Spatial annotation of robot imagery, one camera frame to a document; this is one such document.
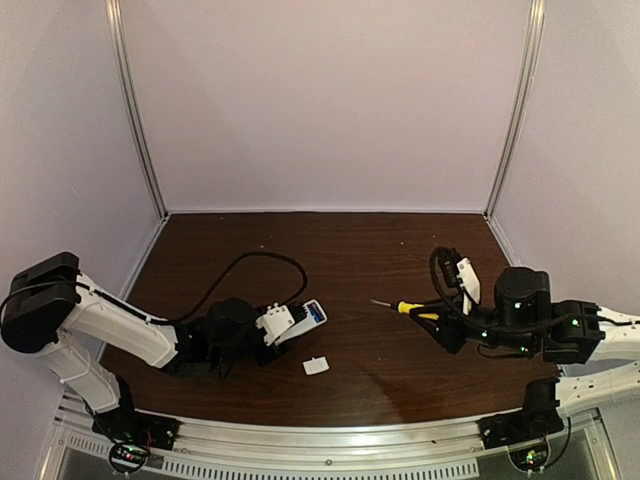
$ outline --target white wall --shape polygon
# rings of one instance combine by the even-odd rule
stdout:
[[[157,225],[117,82],[104,2],[0,12],[0,291],[61,250],[118,293]],[[61,390],[0,347],[0,477],[35,475]]]
[[[512,260],[547,270],[555,299],[635,313],[638,45],[638,2],[547,2],[540,63],[496,213]],[[640,402],[602,409],[624,479],[638,478],[639,409]]]
[[[123,2],[167,207],[482,211],[529,7]]]

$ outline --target blue label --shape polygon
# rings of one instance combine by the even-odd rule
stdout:
[[[318,308],[318,305],[316,305],[315,303],[310,303],[309,305],[307,305],[307,309],[309,310],[309,313],[316,321],[316,323],[322,323],[326,320],[324,315],[322,315],[320,308]]]

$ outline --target metal frame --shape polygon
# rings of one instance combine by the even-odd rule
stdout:
[[[524,111],[531,91],[531,86],[533,85],[533,78],[538,64],[538,56],[540,54],[542,32],[544,30],[544,17],[545,0],[532,0],[516,98],[513,104],[513,111],[511,112],[507,138],[505,139],[504,147],[502,149],[500,165],[498,166],[496,178],[494,180],[491,195],[489,196],[489,202],[487,203],[485,211],[485,217],[488,220],[491,220],[495,213],[498,200],[500,199],[500,194],[504,188],[509,167],[511,166],[518,135],[522,128]]]
[[[188,479],[304,480],[313,476],[318,480],[382,480],[394,478],[393,475],[396,479],[477,478],[478,459],[507,452],[506,447],[484,450],[477,419],[382,427],[298,428],[178,418],[183,423],[173,451],[154,451],[156,455],[145,469]],[[599,478],[618,479],[599,412],[578,413],[572,419],[573,430],[584,430],[589,439],[588,448]],[[104,458],[109,442],[91,432],[91,423],[80,398],[65,393],[50,441],[46,442],[49,447],[41,460],[40,480],[59,479],[67,448]]]
[[[129,64],[129,56],[127,54],[127,43],[124,37],[124,26],[122,24],[122,14],[120,12],[120,0],[106,0],[106,3],[109,28],[116,56],[116,65],[120,76],[122,96],[125,102],[127,118],[129,119],[129,126],[131,127],[133,143],[135,144],[136,151],[138,153],[142,173],[144,175],[147,188],[149,189],[149,194],[151,195],[151,201],[153,202],[156,215],[158,218],[164,219],[167,216],[167,208],[164,204],[164,200],[162,199],[162,193],[160,192],[160,186],[158,185],[158,178],[153,168],[153,163],[151,162],[149,147],[142,128],[142,119],[140,117],[138,101],[136,100],[133,79],[131,77],[131,67]]]
[[[162,231],[164,230],[164,227],[169,222],[169,218],[171,218],[170,213],[168,213],[164,217],[164,219],[158,222],[158,225],[156,226],[156,230],[155,232],[153,232],[153,236],[151,237],[151,240],[149,241],[147,248],[145,248],[142,256],[136,262],[134,269],[129,275],[129,278],[127,278],[124,286],[120,289],[120,294],[118,295],[120,298],[124,300],[129,298],[129,294],[131,293],[131,290],[133,290],[133,286],[138,280],[138,277],[142,272],[142,268],[147,263],[147,259],[149,258],[149,255],[151,255],[151,251],[153,250],[153,247],[155,247],[156,242],[160,238],[160,234],[162,233]],[[98,351],[96,353],[96,360],[98,360],[98,362],[102,359],[102,356],[104,355],[104,351],[106,348],[107,348],[107,344],[105,342],[101,342],[100,347],[98,348]]]

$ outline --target wooden table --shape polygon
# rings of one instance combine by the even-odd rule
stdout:
[[[275,363],[260,368],[247,361],[226,380],[175,379],[114,348],[102,363],[126,379],[139,408],[227,422],[367,426],[520,407],[525,385],[555,375],[555,366],[487,360],[472,344],[449,355],[407,317],[369,304],[370,298],[434,298],[428,258],[436,245],[455,246],[472,260],[490,304],[507,262],[480,215],[174,215],[136,283],[132,304],[176,317],[233,258],[263,249],[305,266],[310,282],[303,299],[318,299],[329,321]],[[268,304],[294,292],[298,281],[287,265],[250,259],[211,301],[235,296]],[[306,376],[302,362],[320,356],[331,369]]]

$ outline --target screwdriver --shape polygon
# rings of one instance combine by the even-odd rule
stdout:
[[[381,302],[380,300],[374,300],[373,298],[369,300],[373,305],[380,305],[382,307],[390,308],[391,310],[395,310],[398,313],[402,313],[404,315],[409,315],[409,312],[414,308],[422,308],[425,305],[421,303],[407,303],[403,301],[389,303],[389,302]],[[426,318],[428,320],[438,320],[440,318],[437,313],[420,313],[418,315],[420,318]]]

